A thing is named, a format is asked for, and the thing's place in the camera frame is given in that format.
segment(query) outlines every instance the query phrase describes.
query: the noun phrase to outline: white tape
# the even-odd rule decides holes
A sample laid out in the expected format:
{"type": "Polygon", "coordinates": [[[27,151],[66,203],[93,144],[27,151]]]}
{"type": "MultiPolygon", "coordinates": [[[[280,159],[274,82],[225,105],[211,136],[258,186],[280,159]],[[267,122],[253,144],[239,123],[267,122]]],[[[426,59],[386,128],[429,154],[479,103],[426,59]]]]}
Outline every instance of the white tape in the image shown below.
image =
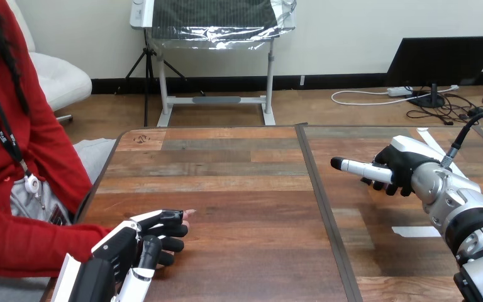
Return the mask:
{"type": "MultiPolygon", "coordinates": [[[[436,142],[436,140],[428,133],[428,128],[418,128],[418,133],[421,135],[423,140],[429,147],[436,150],[438,153],[445,155],[445,152],[440,147],[440,145],[436,142]]],[[[458,176],[462,176],[467,179],[467,177],[462,173],[462,171],[457,167],[457,165],[453,162],[449,168],[453,171],[454,174],[458,176]]]]}
{"type": "Polygon", "coordinates": [[[392,230],[406,238],[440,237],[440,233],[433,226],[392,226],[392,230]]]}

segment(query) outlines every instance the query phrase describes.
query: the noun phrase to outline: black monitor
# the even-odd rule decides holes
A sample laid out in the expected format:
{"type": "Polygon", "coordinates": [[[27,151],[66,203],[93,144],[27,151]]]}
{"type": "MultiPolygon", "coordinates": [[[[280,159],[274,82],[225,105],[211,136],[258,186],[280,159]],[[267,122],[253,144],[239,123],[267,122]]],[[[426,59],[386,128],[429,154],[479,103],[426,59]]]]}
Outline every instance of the black monitor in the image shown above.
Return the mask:
{"type": "Polygon", "coordinates": [[[483,36],[403,38],[386,75],[386,86],[430,86],[409,102],[443,106],[438,86],[471,85],[483,70],[483,36]]]}

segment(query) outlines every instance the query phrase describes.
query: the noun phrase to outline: wooden table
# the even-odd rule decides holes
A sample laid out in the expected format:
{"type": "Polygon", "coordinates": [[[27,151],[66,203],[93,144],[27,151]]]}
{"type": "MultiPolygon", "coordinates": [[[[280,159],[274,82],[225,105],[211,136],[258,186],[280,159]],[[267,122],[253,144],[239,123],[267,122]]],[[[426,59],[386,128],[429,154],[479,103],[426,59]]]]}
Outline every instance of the wooden table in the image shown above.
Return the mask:
{"type": "MultiPolygon", "coordinates": [[[[447,148],[456,128],[430,128],[447,148]]],[[[483,189],[483,130],[455,159],[483,189]]],[[[82,219],[115,227],[160,208],[196,209],[186,248],[150,301],[461,301],[456,263],[415,196],[386,196],[330,167],[371,161],[415,128],[277,126],[133,130],[119,139],[82,219]]]]}

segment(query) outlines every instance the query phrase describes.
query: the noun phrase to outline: lanyard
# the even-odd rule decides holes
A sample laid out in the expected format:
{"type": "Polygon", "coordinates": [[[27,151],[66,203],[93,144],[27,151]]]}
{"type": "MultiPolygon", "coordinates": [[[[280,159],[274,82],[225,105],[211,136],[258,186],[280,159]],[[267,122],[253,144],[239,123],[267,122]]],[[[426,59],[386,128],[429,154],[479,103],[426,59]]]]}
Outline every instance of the lanyard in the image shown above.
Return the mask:
{"type": "Polygon", "coordinates": [[[21,150],[19,149],[18,143],[16,142],[16,138],[14,137],[14,134],[12,133],[12,129],[10,128],[10,124],[8,123],[8,120],[4,115],[4,111],[1,107],[1,102],[0,102],[0,117],[4,125],[4,129],[7,132],[5,133],[4,131],[2,131],[0,127],[1,145],[3,145],[4,149],[8,152],[10,157],[12,157],[14,161],[19,163],[21,168],[23,168],[23,171],[25,172],[25,188],[27,189],[27,191],[29,193],[38,195],[38,188],[39,188],[38,178],[34,176],[34,174],[32,174],[26,166],[25,160],[23,159],[23,156],[21,154],[21,150]]]}

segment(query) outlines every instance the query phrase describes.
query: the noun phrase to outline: silver robotic arm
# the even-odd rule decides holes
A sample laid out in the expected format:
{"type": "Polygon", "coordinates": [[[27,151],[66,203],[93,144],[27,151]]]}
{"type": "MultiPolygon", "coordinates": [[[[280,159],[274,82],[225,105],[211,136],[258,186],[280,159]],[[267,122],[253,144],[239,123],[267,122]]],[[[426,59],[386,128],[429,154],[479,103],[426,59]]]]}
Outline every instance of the silver robotic arm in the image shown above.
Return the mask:
{"type": "Polygon", "coordinates": [[[375,189],[393,195],[414,192],[430,223],[440,233],[460,271],[454,276],[466,301],[483,301],[483,194],[478,184],[454,174],[447,161],[429,146],[408,137],[395,137],[371,164],[332,159],[334,168],[352,172],[375,189]]]}
{"type": "Polygon", "coordinates": [[[52,302],[141,302],[149,289],[157,264],[171,265],[184,243],[184,212],[158,210],[120,223],[92,249],[86,263],[67,254],[52,302]],[[119,293],[115,285],[123,282],[119,293]]]}

